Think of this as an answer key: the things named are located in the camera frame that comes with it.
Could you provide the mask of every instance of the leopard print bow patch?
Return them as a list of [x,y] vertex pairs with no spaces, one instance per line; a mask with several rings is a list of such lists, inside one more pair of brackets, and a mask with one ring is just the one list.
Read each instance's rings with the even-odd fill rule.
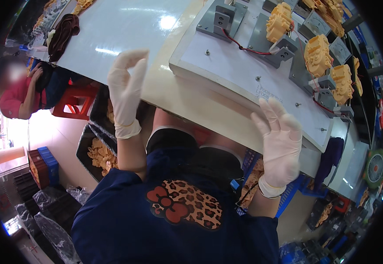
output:
[[154,216],[170,224],[181,220],[216,230],[221,225],[222,209],[213,196],[183,180],[165,180],[146,194]]

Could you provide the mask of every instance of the small fan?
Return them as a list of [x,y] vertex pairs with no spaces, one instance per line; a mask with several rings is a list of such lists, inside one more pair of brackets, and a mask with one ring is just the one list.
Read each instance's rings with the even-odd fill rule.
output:
[[377,188],[383,179],[383,150],[372,150],[368,153],[366,167],[364,168],[363,179],[367,185]]

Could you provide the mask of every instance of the gloved hand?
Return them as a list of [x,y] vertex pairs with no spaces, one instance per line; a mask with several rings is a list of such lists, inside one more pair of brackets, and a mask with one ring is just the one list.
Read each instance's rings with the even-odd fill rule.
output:
[[301,124],[273,98],[268,102],[261,98],[259,104],[269,122],[266,124],[256,113],[251,114],[263,137],[265,173],[259,179],[259,188],[263,196],[275,198],[299,175]]
[[[148,55],[148,49],[124,51],[115,59],[108,73],[107,81],[114,108],[117,139],[131,138],[139,134],[142,129],[136,119],[136,111],[140,103]],[[131,67],[134,67],[132,76],[127,71]]]

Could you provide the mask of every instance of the brown cloth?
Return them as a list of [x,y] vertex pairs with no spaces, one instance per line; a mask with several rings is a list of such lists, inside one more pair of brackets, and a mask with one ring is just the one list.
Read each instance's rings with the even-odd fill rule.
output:
[[58,61],[65,48],[70,42],[72,35],[77,35],[80,32],[79,18],[73,14],[66,14],[55,28],[55,34],[48,47],[49,62]]

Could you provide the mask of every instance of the brown plastic crate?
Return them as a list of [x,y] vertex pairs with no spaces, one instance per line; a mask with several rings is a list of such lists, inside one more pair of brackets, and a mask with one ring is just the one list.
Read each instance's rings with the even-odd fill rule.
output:
[[28,151],[29,166],[37,186],[43,189],[49,185],[48,166],[38,150]]

